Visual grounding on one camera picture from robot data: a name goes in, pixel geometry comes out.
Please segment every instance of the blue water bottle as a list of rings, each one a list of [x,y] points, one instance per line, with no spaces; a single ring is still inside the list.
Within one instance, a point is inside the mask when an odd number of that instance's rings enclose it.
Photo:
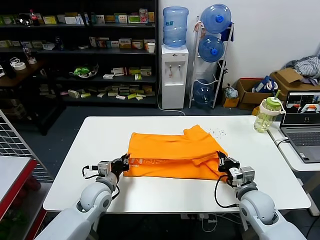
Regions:
[[[231,11],[223,4],[215,4],[206,8],[201,15],[205,29],[212,34],[226,30],[231,23]]]
[[[210,85],[203,85],[208,84],[204,79],[199,79],[198,81],[195,81],[193,84],[193,99],[201,106],[212,103],[215,97],[212,87]]]
[[[225,45],[219,38],[206,35],[199,42],[198,52],[203,60],[213,63],[224,55]]]
[[[172,48],[186,44],[189,10],[182,6],[163,9],[163,43]]]

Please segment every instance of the white cup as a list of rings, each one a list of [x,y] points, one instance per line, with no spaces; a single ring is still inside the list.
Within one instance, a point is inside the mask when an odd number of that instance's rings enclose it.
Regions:
[[[148,52],[153,54],[155,52],[156,44],[154,42],[148,42]]]

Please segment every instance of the metal grid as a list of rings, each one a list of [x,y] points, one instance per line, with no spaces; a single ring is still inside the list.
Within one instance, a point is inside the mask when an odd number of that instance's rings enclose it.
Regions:
[[[54,178],[36,154],[24,141],[14,126],[0,110],[0,156],[27,157],[37,161],[32,175],[42,183],[52,183]]]

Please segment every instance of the orange t-shirt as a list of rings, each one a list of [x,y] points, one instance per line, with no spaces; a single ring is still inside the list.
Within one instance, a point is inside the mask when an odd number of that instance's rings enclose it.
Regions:
[[[133,133],[129,142],[130,170],[125,176],[217,180],[218,153],[223,148],[199,125],[184,135]]]

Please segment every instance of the water bottle rack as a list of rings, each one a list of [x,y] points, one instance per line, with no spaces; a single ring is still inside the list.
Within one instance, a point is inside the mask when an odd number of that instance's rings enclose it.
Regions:
[[[196,22],[201,23],[199,16],[196,17]],[[206,73],[206,71],[197,71],[197,67],[198,67],[198,58],[201,58],[199,53],[198,53],[198,48],[199,48],[199,41],[201,39],[202,36],[202,32],[205,30],[205,27],[203,26],[203,24],[201,23],[200,27],[198,28],[198,30],[194,31],[194,46],[193,46],[193,60],[192,60],[192,64],[193,64],[193,71],[192,71],[192,81],[191,81],[191,88],[190,88],[190,95],[189,95],[189,108],[191,108],[191,104],[192,101],[194,101],[194,96],[193,96],[193,90],[194,90],[194,84],[197,81],[198,83],[202,84],[202,85],[213,85],[213,89],[215,89],[215,93],[214,93],[214,100],[212,103],[212,109],[215,108],[216,105],[216,101],[217,101],[217,96],[218,96],[218,91],[219,91],[219,87],[221,84],[221,79],[223,77],[224,74],[224,70],[226,67],[226,58],[227,58],[227,50],[228,50],[228,45],[231,42],[231,37],[232,34],[234,32],[234,26],[235,24],[232,23],[231,27],[228,27],[228,29],[230,29],[230,33],[228,36],[228,42],[225,44],[225,50],[224,50],[224,54],[222,56],[222,58],[220,58],[218,61],[213,62],[212,64],[217,63],[220,66],[220,75],[219,75],[219,79],[217,80],[215,72],[212,74],[213,78],[212,78],[212,82],[210,83],[201,83],[200,81],[198,81],[196,79],[196,74],[198,73]]]

